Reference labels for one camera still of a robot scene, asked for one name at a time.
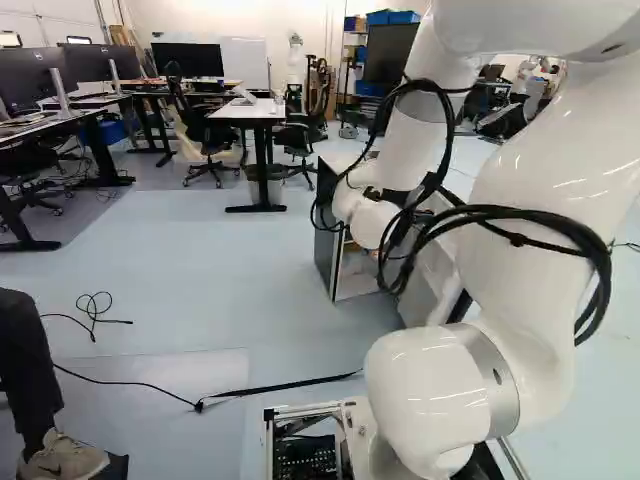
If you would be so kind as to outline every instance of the black table leg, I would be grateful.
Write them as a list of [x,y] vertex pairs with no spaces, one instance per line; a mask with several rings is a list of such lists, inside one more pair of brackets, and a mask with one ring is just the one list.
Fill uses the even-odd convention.
[[158,163],[156,163],[156,167],[164,167],[169,160],[176,154],[175,151],[171,150],[171,145],[169,145],[169,139],[167,138],[167,130],[164,128],[164,119],[162,118],[162,112],[160,111],[160,104],[158,103],[158,97],[149,98],[149,103],[151,104],[151,110],[153,110],[153,115],[158,122],[158,130],[160,132],[160,139],[162,140],[162,146],[164,147],[164,157],[162,157]]
[[0,244],[0,252],[48,252],[62,246],[60,242],[34,240],[20,218],[20,212],[16,210],[2,187],[0,187],[0,215],[18,239],[17,242]]
[[260,189],[260,202],[256,205],[242,205],[239,207],[227,207],[227,213],[259,213],[259,212],[286,212],[286,205],[272,205],[269,202],[269,183],[267,180],[267,159],[265,156],[265,129],[256,127],[253,129],[256,150],[256,165],[258,167],[258,188]]
[[113,164],[113,158],[109,152],[109,147],[102,139],[100,124],[95,115],[87,117],[85,121],[85,132],[87,143],[93,153],[93,158],[98,165],[98,176],[87,178],[74,185],[74,188],[101,188],[101,187],[128,187],[136,181],[136,177],[120,176]]
[[267,142],[267,162],[269,165],[273,165],[273,132],[271,127],[267,127],[265,134],[265,141]]
[[138,140],[136,139],[136,131],[133,127],[135,123],[135,111],[133,109],[133,98],[127,98],[125,100],[121,100],[118,102],[118,108],[120,108],[120,113],[122,114],[122,119],[124,121],[124,127],[127,131],[127,136],[129,140],[131,140],[131,146],[134,149],[138,148]]
[[136,111],[138,120],[142,125],[142,131],[144,132],[144,138],[149,144],[147,148],[132,148],[127,150],[127,153],[158,153],[162,152],[162,149],[156,147],[153,141],[153,132],[151,131],[151,124],[147,118],[147,113],[144,110],[144,99],[141,96],[133,97],[133,108]]
[[249,151],[247,150],[247,131],[244,128],[240,129],[240,140],[242,141],[242,158],[240,159],[240,167],[244,168],[247,164],[247,157]]

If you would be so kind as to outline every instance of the blue bin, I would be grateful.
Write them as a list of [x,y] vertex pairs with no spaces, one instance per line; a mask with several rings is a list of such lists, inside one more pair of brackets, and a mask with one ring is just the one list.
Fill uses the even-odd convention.
[[356,31],[356,17],[344,17],[344,31],[345,32]]
[[391,10],[388,8],[367,13],[367,25],[387,25],[389,23],[389,13],[391,13]]
[[389,12],[389,23],[418,23],[420,15],[413,10],[405,10],[403,12]]
[[[105,145],[113,145],[127,137],[127,131],[122,120],[101,120],[99,123],[102,141]],[[83,144],[87,144],[87,135],[84,130],[80,132],[80,140]]]
[[356,80],[356,95],[366,95],[368,97],[384,97],[384,89],[378,85],[372,85],[364,80]]
[[364,63],[367,61],[367,47],[358,47],[356,49],[356,62]]

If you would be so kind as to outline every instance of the light blue floor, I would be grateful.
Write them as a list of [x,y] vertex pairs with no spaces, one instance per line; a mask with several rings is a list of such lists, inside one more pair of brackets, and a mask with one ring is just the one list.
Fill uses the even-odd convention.
[[[126,161],[117,152],[114,157]],[[154,170],[145,180],[146,158],[134,160],[124,166],[140,176],[140,185],[98,212],[63,249],[0,257],[0,285],[30,293],[41,313],[78,316],[76,297],[108,290],[114,305],[107,318],[135,322],[98,325],[92,344],[74,323],[47,319],[51,350],[61,362],[111,379],[127,377],[140,363],[152,372],[141,379],[196,400],[229,386],[193,377],[188,367],[158,372],[150,362],[173,358],[183,365],[184,352],[205,351],[212,358],[201,358],[194,369],[205,362],[216,371],[216,355],[239,348],[248,372],[234,388],[263,386],[359,369],[371,344],[400,328],[394,304],[384,295],[339,305],[329,301],[313,263],[308,216],[314,194],[304,179],[287,182],[284,214],[229,215],[224,207],[249,201],[244,180],[229,175],[227,188],[216,190],[205,177],[208,188],[184,189],[181,175],[170,176],[170,170]],[[178,159],[171,168],[186,167]],[[253,432],[270,402],[364,393],[355,378],[238,400],[198,417],[152,392],[59,378],[67,398],[61,425],[116,453],[132,454],[130,478],[257,478],[262,455]],[[0,453],[0,479],[11,478],[20,440],[7,411],[0,411],[0,438],[10,445]]]
[[[331,140],[317,144],[316,151],[348,151],[355,159],[364,144],[341,140],[336,125],[331,128]],[[445,185],[468,198],[494,149],[457,138]],[[284,161],[276,152],[276,161]],[[286,214],[230,216],[225,206],[248,201],[244,180],[226,176],[225,189],[216,190],[205,177],[185,190],[180,181],[186,166],[179,159],[158,170],[153,156],[114,156],[139,176],[135,189],[108,208],[91,209],[95,218],[83,211],[81,233],[62,250],[0,257],[0,285],[29,292],[42,313],[76,315],[78,295],[109,290],[114,306],[108,318],[135,322],[99,325],[94,345],[76,325],[47,320],[53,354],[65,364],[114,378],[141,364],[141,378],[150,375],[193,398],[234,381],[258,386],[359,368],[370,345],[400,327],[393,303],[383,295],[337,306],[328,301],[312,260],[308,209],[313,194],[302,178],[285,187]],[[73,215],[56,220],[76,221]],[[640,240],[640,206],[634,206],[618,239]],[[640,254],[620,248],[613,259],[609,313],[598,336],[578,350],[570,407],[547,425],[514,435],[534,480],[640,478],[634,462]],[[221,360],[228,349],[240,354],[232,367]],[[196,351],[209,357],[193,360],[193,369],[185,366],[176,374],[151,368],[167,361],[185,365],[197,355],[185,352]],[[245,364],[247,372],[240,368]],[[212,372],[222,372],[221,377],[215,373],[212,380]],[[356,377],[234,401],[197,417],[148,392],[60,379],[68,403],[60,418],[65,428],[131,453],[130,478],[136,479],[262,478],[263,408],[364,393],[362,378]],[[13,474],[20,448],[6,411],[0,411],[0,442],[4,480]]]

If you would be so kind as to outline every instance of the black office chair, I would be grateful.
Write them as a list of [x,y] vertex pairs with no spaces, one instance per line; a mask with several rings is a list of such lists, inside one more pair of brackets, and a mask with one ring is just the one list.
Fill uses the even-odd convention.
[[273,132],[273,143],[275,145],[283,145],[284,153],[292,155],[295,162],[296,157],[301,158],[300,165],[284,165],[287,169],[285,178],[291,178],[296,175],[304,175],[309,184],[309,190],[314,190],[313,182],[309,177],[310,173],[318,173],[318,170],[307,163],[307,157],[312,155],[313,143],[309,138],[309,125],[297,122],[285,122],[281,127]]
[[510,139],[529,124],[521,104],[511,104],[509,107],[495,112],[494,116],[495,120],[491,116],[487,116],[479,121],[476,125],[476,132],[485,137],[496,139],[500,143]]
[[[30,114],[34,114],[34,113],[40,113],[42,110],[40,109],[40,107],[37,104],[33,104],[33,106],[28,107],[28,108],[21,108],[21,109],[7,109],[7,113],[10,114],[11,118],[19,118],[22,117],[24,115],[30,115]],[[73,152],[73,150],[75,150],[76,148],[78,148],[77,146],[71,147],[63,152],[60,152],[60,149],[67,144],[67,142],[73,137],[75,136],[75,130],[69,130],[69,131],[65,131],[65,130],[58,130],[56,133],[48,133],[46,135],[43,135],[40,137],[40,139],[38,140],[38,144],[40,146],[43,147],[47,147],[47,148],[53,148],[54,150],[56,150],[56,152],[58,152],[58,161],[55,165],[56,169],[58,170],[58,172],[60,173],[60,175],[64,175],[66,172],[64,170],[64,168],[62,168],[62,165],[60,164],[60,160],[79,160],[80,158],[75,155]]]
[[[73,192],[50,180],[38,181],[43,170],[58,165],[57,152],[37,143],[0,150],[0,188],[13,187],[16,190],[12,196],[12,207],[17,213],[27,207],[42,207],[52,210],[56,216],[62,215],[62,206],[48,199],[62,195],[72,197]],[[4,221],[0,221],[0,230],[7,230]]]
[[[287,121],[304,123],[309,126],[309,138],[312,143],[326,140],[327,135],[327,119],[326,112],[329,107],[329,94],[331,90],[331,74],[328,69],[327,61],[319,58],[315,61],[315,55],[307,55],[307,91],[305,98],[305,113],[289,112]],[[316,90],[315,98],[311,95],[312,76],[314,82],[319,85]]]
[[233,143],[238,140],[238,135],[230,127],[212,127],[207,124],[206,115],[217,107],[210,104],[189,104],[180,86],[182,72],[177,62],[169,62],[164,71],[167,74],[172,103],[183,124],[176,125],[176,134],[180,138],[184,133],[191,142],[201,143],[200,155],[207,158],[207,163],[189,166],[189,175],[184,178],[182,185],[188,187],[189,182],[194,178],[210,173],[216,179],[216,187],[222,188],[222,180],[218,172],[233,171],[236,176],[239,176],[240,167],[227,167],[221,161],[214,162],[211,157],[224,150],[230,150]]

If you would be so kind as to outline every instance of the computer monitor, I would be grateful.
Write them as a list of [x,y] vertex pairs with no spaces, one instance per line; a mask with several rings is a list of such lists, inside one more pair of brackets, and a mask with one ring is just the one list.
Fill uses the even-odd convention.
[[151,49],[160,75],[173,60],[185,77],[224,77],[222,53],[216,43],[152,43]]
[[367,37],[367,60],[363,80],[394,86],[402,80],[418,23],[371,25]]
[[487,82],[495,82],[500,78],[502,72],[504,72],[505,65],[501,63],[494,63],[491,65],[485,65],[480,70],[480,78],[484,78]]
[[77,82],[108,82],[109,60],[116,62],[120,80],[140,78],[140,62],[133,47],[63,43],[67,66]]
[[50,68],[60,70],[67,93],[78,89],[62,48],[0,49],[0,97],[8,110],[32,107],[56,94]]
[[128,46],[110,46],[110,57],[116,62],[118,78],[120,80],[135,80],[142,77],[140,61],[136,49]]

